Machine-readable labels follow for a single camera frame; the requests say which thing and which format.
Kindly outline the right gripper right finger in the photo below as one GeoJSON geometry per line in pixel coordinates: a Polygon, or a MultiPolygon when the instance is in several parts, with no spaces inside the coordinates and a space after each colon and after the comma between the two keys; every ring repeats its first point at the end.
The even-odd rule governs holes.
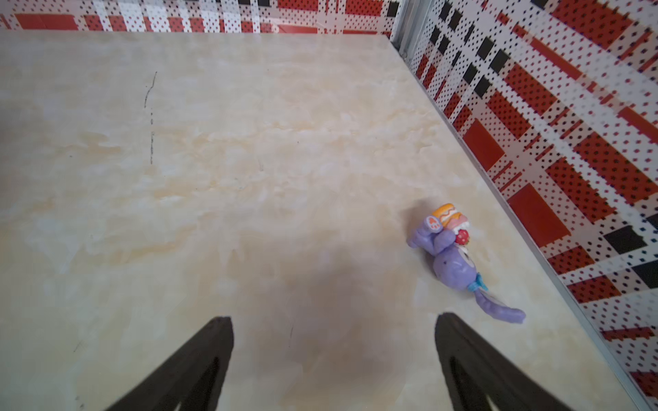
{"type": "Polygon", "coordinates": [[[455,410],[570,409],[455,313],[438,316],[435,345],[455,410]]]}

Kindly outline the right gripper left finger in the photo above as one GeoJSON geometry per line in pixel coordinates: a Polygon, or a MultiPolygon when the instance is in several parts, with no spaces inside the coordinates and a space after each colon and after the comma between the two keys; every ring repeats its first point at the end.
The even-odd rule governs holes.
{"type": "Polygon", "coordinates": [[[231,318],[210,320],[111,410],[215,410],[234,348],[231,318]]]}

